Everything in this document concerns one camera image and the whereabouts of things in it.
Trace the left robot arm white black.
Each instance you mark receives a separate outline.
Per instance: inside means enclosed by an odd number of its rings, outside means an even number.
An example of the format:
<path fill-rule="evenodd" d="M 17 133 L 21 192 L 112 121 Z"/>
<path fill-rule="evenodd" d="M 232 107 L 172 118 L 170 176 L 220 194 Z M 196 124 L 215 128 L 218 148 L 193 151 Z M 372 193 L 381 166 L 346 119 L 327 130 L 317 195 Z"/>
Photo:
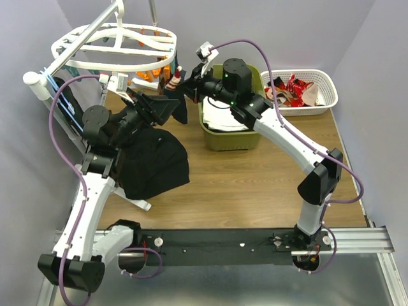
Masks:
<path fill-rule="evenodd" d="M 80 166 L 71 165 L 79 179 L 69 219 L 50 254 L 42 254 L 38 268 L 45 278 L 67 289 L 94 293 L 105 268 L 121 251 L 139 252 L 142 258 L 157 254 L 142 238 L 139 223 L 116 221 L 109 233 L 95 241 L 96 228 L 109 195 L 117 189 L 125 160 L 123 145 L 146 125 L 163 125 L 179 101 L 166 96 L 131 92 L 125 107 L 112 114 L 102 105 L 88 108 L 82 117 L 83 137 L 89 146 Z"/>

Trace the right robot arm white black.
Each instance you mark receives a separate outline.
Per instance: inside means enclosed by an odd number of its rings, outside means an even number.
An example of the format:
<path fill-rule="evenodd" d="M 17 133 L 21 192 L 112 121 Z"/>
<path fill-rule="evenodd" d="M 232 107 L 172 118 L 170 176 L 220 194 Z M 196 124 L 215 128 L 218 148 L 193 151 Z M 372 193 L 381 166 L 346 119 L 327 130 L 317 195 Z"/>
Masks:
<path fill-rule="evenodd" d="M 338 149 L 327 151 L 318 147 L 303 133 L 295 131 L 288 121 L 278 117 L 271 102 L 252 89 L 252 71 L 243 60 L 226 60 L 221 78 L 214 77 L 212 71 L 203 74 L 203 67 L 203 64 L 195 67 L 176 90 L 194 101 L 213 98 L 225 103 L 236 121 L 274 142 L 306 174 L 297 187 L 303 203 L 293 242 L 299 249 L 309 249 L 321 231 L 324 204 L 341 178 L 339 164 L 343 154 Z"/>

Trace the red snowflake sock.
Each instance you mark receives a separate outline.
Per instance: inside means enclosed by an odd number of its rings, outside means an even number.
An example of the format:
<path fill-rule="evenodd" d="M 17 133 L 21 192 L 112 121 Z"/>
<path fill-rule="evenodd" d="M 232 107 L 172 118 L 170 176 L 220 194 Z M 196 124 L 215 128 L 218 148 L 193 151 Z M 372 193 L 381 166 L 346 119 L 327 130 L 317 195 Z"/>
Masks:
<path fill-rule="evenodd" d="M 293 107 L 307 106 L 302 101 L 302 91 L 307 83 L 310 83 L 310 82 L 305 82 L 303 80 L 300 80 L 296 78 L 294 74 L 290 76 L 288 83 L 286 85 L 286 90 L 289 92 L 292 92 L 293 95 L 298 98 L 298 101 L 295 102 L 295 105 Z"/>

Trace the brown argyle sock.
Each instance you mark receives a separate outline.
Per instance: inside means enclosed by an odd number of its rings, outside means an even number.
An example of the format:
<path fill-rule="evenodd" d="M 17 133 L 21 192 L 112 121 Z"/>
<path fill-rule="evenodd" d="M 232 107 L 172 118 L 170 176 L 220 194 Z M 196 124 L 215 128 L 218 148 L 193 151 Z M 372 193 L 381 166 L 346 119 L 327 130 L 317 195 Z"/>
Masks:
<path fill-rule="evenodd" d="M 280 107 L 293 107 L 295 102 L 298 101 L 298 98 L 294 96 L 292 92 L 278 88 L 275 88 L 275 91 Z M 265 95 L 270 101 L 274 101 L 273 89 L 271 87 L 265 87 Z"/>

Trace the grey beige sock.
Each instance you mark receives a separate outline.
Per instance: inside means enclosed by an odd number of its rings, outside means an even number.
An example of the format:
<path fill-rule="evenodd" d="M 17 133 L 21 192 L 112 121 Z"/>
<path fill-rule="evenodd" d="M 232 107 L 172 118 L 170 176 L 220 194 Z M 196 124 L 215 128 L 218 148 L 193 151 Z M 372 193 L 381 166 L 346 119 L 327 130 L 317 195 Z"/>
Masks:
<path fill-rule="evenodd" d="M 302 91 L 302 101 L 307 106 L 315 106 L 319 87 L 314 83 L 307 83 Z"/>

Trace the white round sock hanger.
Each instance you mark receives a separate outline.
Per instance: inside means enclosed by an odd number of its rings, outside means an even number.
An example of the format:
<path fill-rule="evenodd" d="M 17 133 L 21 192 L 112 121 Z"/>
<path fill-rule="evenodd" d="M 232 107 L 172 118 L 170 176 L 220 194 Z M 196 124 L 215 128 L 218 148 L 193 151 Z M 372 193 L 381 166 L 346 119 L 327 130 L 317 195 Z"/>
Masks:
<path fill-rule="evenodd" d="M 63 66 L 100 71 L 137 72 L 169 65 L 176 57 L 177 36 L 158 26 L 154 1 L 149 1 L 152 25 L 123 22 L 124 1 L 112 1 L 94 21 L 64 34 L 51 46 L 54 61 L 46 69 L 53 75 Z M 108 64 L 80 61 L 77 52 L 149 57 L 146 63 Z"/>

